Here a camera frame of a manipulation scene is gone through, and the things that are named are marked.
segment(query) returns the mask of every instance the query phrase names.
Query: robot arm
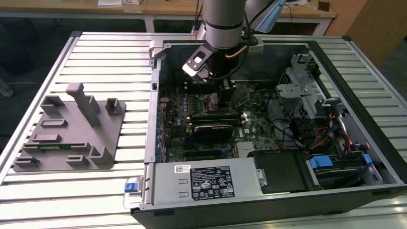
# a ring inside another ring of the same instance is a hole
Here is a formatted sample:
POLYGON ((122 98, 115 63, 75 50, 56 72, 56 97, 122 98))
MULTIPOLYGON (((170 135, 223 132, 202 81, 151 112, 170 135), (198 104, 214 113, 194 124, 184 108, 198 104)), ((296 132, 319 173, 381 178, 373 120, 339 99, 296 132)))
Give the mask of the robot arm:
POLYGON ((258 41, 248 27, 271 30, 286 0, 203 0, 206 41, 183 66, 196 80, 228 78, 243 65, 236 58, 258 41))

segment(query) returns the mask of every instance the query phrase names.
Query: power supply label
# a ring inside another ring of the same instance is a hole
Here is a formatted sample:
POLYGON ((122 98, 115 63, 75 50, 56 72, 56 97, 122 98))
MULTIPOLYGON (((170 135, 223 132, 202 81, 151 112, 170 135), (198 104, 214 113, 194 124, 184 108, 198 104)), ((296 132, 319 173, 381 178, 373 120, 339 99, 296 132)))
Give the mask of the power supply label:
POLYGON ((235 197, 235 187, 228 166, 192 168, 191 193, 194 200, 235 197))

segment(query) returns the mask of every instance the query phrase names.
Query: green circuit board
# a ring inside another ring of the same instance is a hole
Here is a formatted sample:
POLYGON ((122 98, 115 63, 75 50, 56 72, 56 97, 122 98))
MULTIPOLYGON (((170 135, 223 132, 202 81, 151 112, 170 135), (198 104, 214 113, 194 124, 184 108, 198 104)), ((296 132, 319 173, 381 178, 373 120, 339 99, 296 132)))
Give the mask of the green circuit board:
POLYGON ((271 122, 266 112, 264 89, 258 90, 256 85, 236 83, 230 106, 214 109, 206 101, 210 95, 190 95, 183 92, 170 93, 162 99, 164 108, 164 138, 167 149, 167 162, 188 160, 238 158, 236 143, 254 142, 256 150, 278 149, 278 140, 271 131, 271 122), (231 138, 223 141, 196 141, 188 134, 188 117, 206 116, 211 112, 242 114, 242 124, 234 127, 231 138), (206 152, 222 151, 222 156, 204 156, 206 152), (202 152, 203 156, 188 156, 190 153, 202 152))

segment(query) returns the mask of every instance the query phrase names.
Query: blue tab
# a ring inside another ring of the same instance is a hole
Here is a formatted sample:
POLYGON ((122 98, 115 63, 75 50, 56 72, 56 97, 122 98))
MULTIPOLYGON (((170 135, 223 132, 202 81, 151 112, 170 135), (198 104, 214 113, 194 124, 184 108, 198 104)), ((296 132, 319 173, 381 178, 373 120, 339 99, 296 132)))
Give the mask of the blue tab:
POLYGON ((330 156, 315 156, 310 162, 312 168, 334 166, 330 156))
POLYGON ((318 164, 316 164, 316 161, 314 160, 314 158, 311 158, 310 163, 311 163, 312 168, 318 168, 318 164))
POLYGON ((318 167, 334 166, 330 156, 315 156, 314 160, 316 161, 318 167))
POLYGON ((139 183, 126 183, 124 192, 138 192, 139 191, 139 183))
POLYGON ((366 163, 367 163, 369 165, 373 163, 373 160, 371 160, 369 154, 363 154, 363 159, 365 159, 365 161, 366 161, 366 163))

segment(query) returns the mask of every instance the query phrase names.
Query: motherboard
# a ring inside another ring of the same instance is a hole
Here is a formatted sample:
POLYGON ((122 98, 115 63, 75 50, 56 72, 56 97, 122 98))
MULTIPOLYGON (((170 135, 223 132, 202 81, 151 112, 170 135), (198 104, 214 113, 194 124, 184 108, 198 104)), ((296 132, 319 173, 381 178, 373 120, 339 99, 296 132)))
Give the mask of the motherboard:
POLYGON ((271 90, 232 83, 227 104, 216 103, 216 92, 196 82, 162 91, 166 162, 238 158, 239 152, 279 148, 266 109, 271 90))

